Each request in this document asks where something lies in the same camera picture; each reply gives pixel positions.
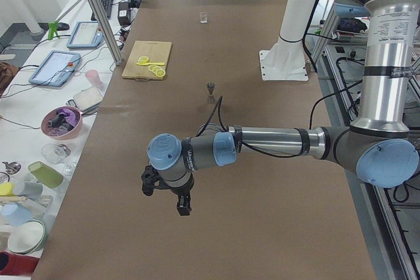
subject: brown table surface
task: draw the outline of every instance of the brown table surface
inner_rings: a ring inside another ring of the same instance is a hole
[[[241,153],[195,174],[190,217],[169,191],[141,192],[148,142],[195,134],[213,108],[208,81],[226,124],[308,126],[316,75],[264,82],[259,70],[286,2],[143,0],[123,55],[135,40],[171,41],[167,77],[115,69],[33,279],[375,278],[345,174],[330,162]],[[329,125],[323,104],[314,124]]]

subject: white pillar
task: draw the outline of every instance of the white pillar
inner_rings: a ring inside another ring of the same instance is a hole
[[[9,0],[9,3],[16,9],[19,17],[24,21],[32,35],[44,34],[44,30],[41,29],[23,0]]]
[[[262,80],[306,81],[302,42],[315,0],[287,0],[280,35],[271,50],[260,51]]]

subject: yellow lemon slice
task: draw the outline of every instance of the yellow lemon slice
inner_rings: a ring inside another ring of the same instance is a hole
[[[147,57],[147,56],[141,56],[139,59],[138,59],[138,62],[148,62],[149,61],[149,58]]]
[[[158,78],[165,77],[165,74],[166,74],[166,71],[164,69],[162,69],[162,68],[157,69],[155,71],[155,76],[158,77]]]
[[[153,72],[154,73],[154,68],[156,68],[156,67],[158,67],[158,68],[160,68],[159,66],[157,66],[157,65],[150,65],[150,66],[148,66],[148,69],[149,69],[149,71],[150,72]]]

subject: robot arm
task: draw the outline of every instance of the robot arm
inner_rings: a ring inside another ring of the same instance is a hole
[[[242,150],[278,157],[311,155],[352,171],[370,184],[390,188],[417,170],[419,154],[407,141],[402,122],[413,37],[420,0],[337,0],[364,5],[371,13],[358,118],[350,127],[260,129],[224,127],[179,140],[156,136],[148,146],[152,165],[142,175],[143,192],[170,189],[178,195],[177,209],[190,214],[192,173],[235,162]]]

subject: pink bowl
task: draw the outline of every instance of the pink bowl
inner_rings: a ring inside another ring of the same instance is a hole
[[[59,110],[60,108],[68,108],[69,110],[72,110],[76,114],[76,121],[77,121],[76,126],[71,131],[68,131],[66,134],[62,134],[60,136],[50,136],[48,134],[48,132],[49,132],[49,130],[51,128],[48,127],[47,122],[50,119],[52,119],[52,118],[54,118],[56,116],[57,110]],[[45,136],[48,136],[48,137],[50,137],[52,139],[55,139],[55,140],[68,140],[68,139],[73,139],[73,138],[76,138],[77,137],[77,135],[79,134],[79,131],[81,130],[82,125],[83,125],[83,122],[82,122],[82,118],[81,118],[81,112],[79,111],[78,108],[75,108],[73,106],[61,106],[59,108],[56,108],[55,110],[50,111],[44,117],[44,119],[42,120],[42,123],[41,123],[41,130],[42,130],[42,132],[43,132],[43,134]]]

